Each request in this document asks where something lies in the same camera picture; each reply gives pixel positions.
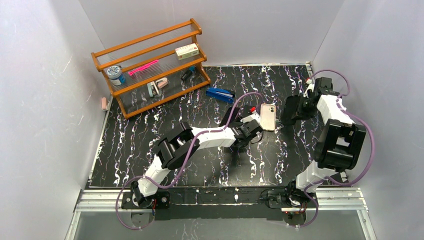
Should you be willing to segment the pink phone case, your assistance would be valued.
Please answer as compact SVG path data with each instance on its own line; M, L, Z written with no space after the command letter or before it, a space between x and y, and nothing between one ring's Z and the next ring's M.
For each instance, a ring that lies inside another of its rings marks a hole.
M263 103L260 106L260 125L265 131L276 129L276 106Z

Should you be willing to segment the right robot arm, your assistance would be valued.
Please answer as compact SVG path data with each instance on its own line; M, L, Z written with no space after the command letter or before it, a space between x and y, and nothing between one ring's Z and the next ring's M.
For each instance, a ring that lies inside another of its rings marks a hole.
M352 170L358 162L367 130L344 112L341 101L328 77L317 78L308 83L304 94L286 99L281 115L284 126L293 126L316 114L324 123L310 165L285 188L284 199L290 206L308 203L319 185L337 173Z

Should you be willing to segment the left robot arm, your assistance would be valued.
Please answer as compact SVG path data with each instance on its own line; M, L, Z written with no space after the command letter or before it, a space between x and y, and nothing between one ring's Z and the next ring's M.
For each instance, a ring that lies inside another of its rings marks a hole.
M158 142L153 161L145 174L131 181L132 203L137 207L148 207L159 189L158 185L171 171L183 169L197 150L243 148L263 132L260 114L254 107L246 117L239 117L238 111L237 107L230 108L223 126L199 128L182 121L167 133Z

